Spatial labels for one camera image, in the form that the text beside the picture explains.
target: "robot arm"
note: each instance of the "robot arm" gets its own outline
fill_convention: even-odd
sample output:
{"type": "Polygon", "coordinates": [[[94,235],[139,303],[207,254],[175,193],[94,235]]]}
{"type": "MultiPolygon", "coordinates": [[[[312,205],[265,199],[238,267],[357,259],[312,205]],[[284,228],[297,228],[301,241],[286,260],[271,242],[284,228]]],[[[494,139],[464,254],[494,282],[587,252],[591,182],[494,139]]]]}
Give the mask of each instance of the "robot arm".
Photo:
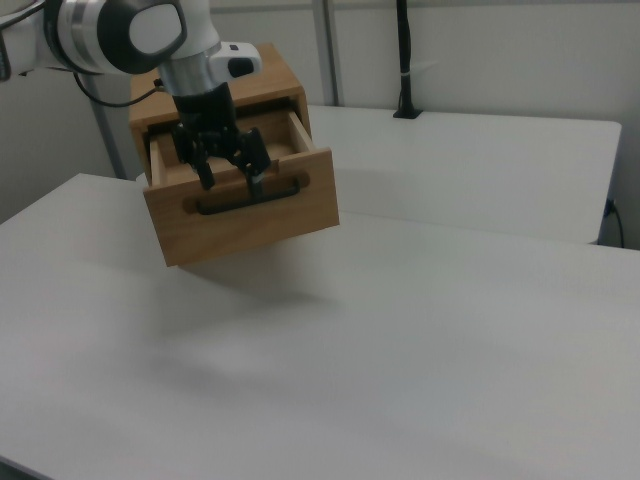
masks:
{"type": "Polygon", "coordinates": [[[239,132],[227,82],[259,72],[250,44],[220,40],[208,0],[2,0],[0,82],[36,68],[136,75],[158,69],[181,123],[178,156],[213,187],[207,159],[227,158],[254,195],[271,161],[257,130],[239,132]]]}

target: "white wall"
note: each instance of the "white wall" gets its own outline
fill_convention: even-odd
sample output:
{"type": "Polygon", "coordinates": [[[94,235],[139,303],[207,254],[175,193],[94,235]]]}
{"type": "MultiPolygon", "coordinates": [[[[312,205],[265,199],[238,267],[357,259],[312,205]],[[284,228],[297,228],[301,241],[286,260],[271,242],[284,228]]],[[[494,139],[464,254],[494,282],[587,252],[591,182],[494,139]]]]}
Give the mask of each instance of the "white wall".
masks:
{"type": "MultiPolygon", "coordinates": [[[[336,2],[344,104],[395,108],[395,10],[353,5],[336,2]]],[[[611,194],[640,249],[640,4],[411,8],[410,21],[414,63],[436,62],[414,75],[419,107],[622,123],[611,194]]],[[[604,238],[617,245],[613,219],[604,238]]]]}
{"type": "Polygon", "coordinates": [[[0,84],[0,223],[78,173],[113,169],[73,77],[37,71],[0,84]]]}

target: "wooden drawer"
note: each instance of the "wooden drawer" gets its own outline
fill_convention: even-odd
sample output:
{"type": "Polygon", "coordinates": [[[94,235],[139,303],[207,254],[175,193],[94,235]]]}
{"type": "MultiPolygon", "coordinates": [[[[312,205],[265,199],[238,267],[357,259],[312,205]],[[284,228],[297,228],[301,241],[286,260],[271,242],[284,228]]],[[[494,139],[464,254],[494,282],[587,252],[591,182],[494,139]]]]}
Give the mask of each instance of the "wooden drawer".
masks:
{"type": "Polygon", "coordinates": [[[204,191],[198,176],[178,161],[171,135],[149,141],[150,187],[144,196],[168,266],[184,265],[267,245],[339,224],[330,149],[317,149],[298,115],[277,110],[238,120],[257,127],[272,165],[265,194],[298,193],[223,213],[250,198],[244,175],[224,159],[210,159],[216,186],[204,191]]]}

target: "black drawer handle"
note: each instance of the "black drawer handle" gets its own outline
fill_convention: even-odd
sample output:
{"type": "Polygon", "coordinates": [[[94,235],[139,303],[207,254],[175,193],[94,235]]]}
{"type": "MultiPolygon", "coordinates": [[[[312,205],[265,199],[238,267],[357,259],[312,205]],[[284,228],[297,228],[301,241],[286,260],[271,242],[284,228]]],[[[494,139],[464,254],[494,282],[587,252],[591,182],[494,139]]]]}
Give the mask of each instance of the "black drawer handle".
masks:
{"type": "Polygon", "coordinates": [[[279,192],[261,195],[259,197],[248,198],[239,202],[227,203],[223,205],[206,206],[202,202],[196,202],[196,210],[200,215],[217,215],[219,213],[231,212],[233,210],[239,210],[245,207],[251,207],[253,205],[261,205],[263,203],[273,202],[275,200],[281,200],[283,198],[289,198],[300,193],[300,180],[294,179],[293,186],[281,190],[279,192]]]}

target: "black pole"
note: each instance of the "black pole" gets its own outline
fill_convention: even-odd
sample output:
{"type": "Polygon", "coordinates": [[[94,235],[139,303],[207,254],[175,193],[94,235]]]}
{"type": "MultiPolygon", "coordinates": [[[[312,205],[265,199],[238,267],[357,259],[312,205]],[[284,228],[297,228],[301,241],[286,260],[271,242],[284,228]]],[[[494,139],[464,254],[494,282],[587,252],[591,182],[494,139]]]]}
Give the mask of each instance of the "black pole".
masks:
{"type": "Polygon", "coordinates": [[[398,43],[400,44],[400,104],[395,118],[417,118],[422,110],[413,107],[411,99],[411,29],[409,27],[409,13],[407,0],[396,0],[398,10],[398,43]]]}

